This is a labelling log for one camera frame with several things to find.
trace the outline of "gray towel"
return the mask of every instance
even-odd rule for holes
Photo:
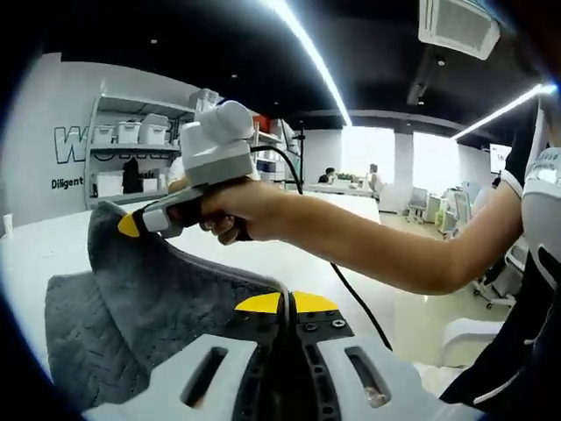
[[[89,221],[92,272],[55,276],[47,287],[51,376],[80,410],[134,397],[155,366],[220,332],[238,303],[281,289],[183,253],[159,235],[126,237],[117,230],[123,215],[100,203]]]

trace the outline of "floor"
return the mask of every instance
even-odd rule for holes
[[[442,238],[434,225],[408,223],[398,215],[380,214],[380,222],[395,229],[426,237]],[[445,326],[457,318],[504,320],[506,307],[486,308],[486,302],[474,297],[470,285],[448,296],[419,296],[397,290],[394,293],[394,351],[404,360],[436,365],[440,359],[440,344]],[[446,365],[469,365],[485,344],[464,343],[449,353]]]

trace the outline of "black shirt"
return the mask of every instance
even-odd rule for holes
[[[501,182],[521,198],[529,160],[539,152],[536,146],[532,150],[536,142],[516,139],[501,174]],[[473,404],[507,382],[495,397]],[[475,406],[494,419],[559,419],[560,397],[561,294],[545,281],[529,253],[516,305],[501,331],[441,399]]]

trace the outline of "white sleeve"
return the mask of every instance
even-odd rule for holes
[[[183,167],[183,159],[180,157],[175,158],[172,162],[169,171],[167,172],[167,185],[172,182],[178,182],[185,177],[185,168]]]

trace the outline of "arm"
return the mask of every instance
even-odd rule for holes
[[[466,285],[499,259],[522,233],[520,198],[506,183],[460,237],[429,239],[361,218],[323,200],[249,182],[203,204],[246,220],[254,239],[280,239],[400,289],[445,294]],[[237,233],[217,224],[225,244]]]

